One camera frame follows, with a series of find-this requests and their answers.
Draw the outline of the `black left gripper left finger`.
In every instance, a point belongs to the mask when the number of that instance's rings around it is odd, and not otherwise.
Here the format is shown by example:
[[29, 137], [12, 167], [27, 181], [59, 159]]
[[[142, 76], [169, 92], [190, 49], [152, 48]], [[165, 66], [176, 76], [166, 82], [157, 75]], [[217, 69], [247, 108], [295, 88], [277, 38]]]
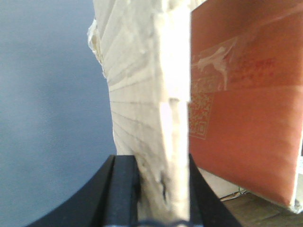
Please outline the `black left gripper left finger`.
[[110, 155], [96, 174], [66, 202], [32, 227], [135, 227], [140, 194], [132, 155]]

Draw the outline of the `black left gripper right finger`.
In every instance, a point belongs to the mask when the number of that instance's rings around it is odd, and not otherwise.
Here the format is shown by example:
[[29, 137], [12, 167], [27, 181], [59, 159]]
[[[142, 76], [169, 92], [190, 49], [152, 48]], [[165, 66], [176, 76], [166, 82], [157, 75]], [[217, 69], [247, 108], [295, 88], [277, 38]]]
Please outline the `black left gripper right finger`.
[[190, 170], [190, 221], [195, 227], [240, 227], [241, 223], [215, 195], [206, 182], [192, 155]]

